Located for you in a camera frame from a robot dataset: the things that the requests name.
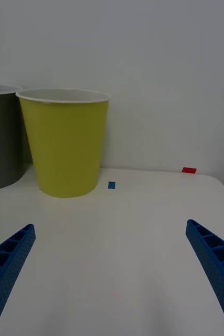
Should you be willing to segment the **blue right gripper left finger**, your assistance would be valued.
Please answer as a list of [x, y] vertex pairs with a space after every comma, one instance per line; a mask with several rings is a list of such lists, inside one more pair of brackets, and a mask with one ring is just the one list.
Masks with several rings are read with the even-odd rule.
[[0, 244], [0, 316], [35, 239], [34, 225], [28, 224]]

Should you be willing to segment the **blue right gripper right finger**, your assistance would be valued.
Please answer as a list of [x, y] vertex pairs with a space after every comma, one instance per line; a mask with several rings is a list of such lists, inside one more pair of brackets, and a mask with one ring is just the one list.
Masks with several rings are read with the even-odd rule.
[[224, 240], [196, 221], [187, 221], [186, 236], [224, 313]]

